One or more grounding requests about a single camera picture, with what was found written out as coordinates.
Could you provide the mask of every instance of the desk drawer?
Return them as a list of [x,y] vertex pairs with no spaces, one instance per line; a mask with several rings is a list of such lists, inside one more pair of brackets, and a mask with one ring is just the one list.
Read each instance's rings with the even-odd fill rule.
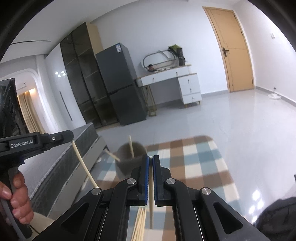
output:
[[197,101],[200,101],[200,100],[202,100],[201,93],[182,96],[183,104],[189,104],[189,103],[197,102]]
[[145,76],[141,78],[143,86],[153,84],[155,81],[155,76]]
[[191,83],[196,83],[196,82],[198,83],[197,74],[191,74],[191,75],[179,77],[178,79],[179,79],[180,86],[191,84]]
[[196,82],[187,85],[181,85],[180,88],[182,96],[200,92],[200,84]]
[[188,66],[176,68],[174,71],[176,73],[176,77],[190,74]]

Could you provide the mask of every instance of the silver screw head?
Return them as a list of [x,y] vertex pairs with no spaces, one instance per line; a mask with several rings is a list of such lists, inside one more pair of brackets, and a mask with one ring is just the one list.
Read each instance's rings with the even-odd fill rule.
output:
[[129,178],[129,179],[126,180],[126,182],[128,184],[135,184],[136,183],[136,180],[134,178]]
[[209,195],[209,194],[211,194],[211,189],[209,189],[209,188],[203,188],[202,189],[202,193],[205,194],[205,195]]
[[176,180],[173,179],[173,178],[168,178],[167,179],[167,184],[175,184],[176,183]]
[[101,189],[99,189],[99,188],[94,188],[94,189],[91,191],[91,193],[92,193],[93,195],[99,195],[99,194],[101,193]]

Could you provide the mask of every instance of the gray refrigerator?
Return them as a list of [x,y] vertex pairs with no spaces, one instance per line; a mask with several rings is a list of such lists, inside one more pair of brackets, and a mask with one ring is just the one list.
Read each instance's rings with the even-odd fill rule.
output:
[[96,54],[96,59],[120,125],[145,120],[147,106],[135,84],[137,76],[128,49],[119,43]]

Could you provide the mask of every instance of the refrigerator label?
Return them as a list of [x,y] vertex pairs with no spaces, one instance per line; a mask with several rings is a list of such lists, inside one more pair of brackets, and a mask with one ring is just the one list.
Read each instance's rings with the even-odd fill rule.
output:
[[121,50],[121,47],[120,47],[120,44],[117,44],[116,45],[116,49],[117,49],[117,53],[120,53],[122,50]]

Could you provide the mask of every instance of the tall wardrobe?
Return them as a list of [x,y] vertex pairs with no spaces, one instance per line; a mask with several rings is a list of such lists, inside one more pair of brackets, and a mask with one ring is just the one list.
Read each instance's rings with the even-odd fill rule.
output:
[[83,23],[60,43],[66,73],[86,123],[96,128],[118,122],[95,55],[103,50],[98,29]]

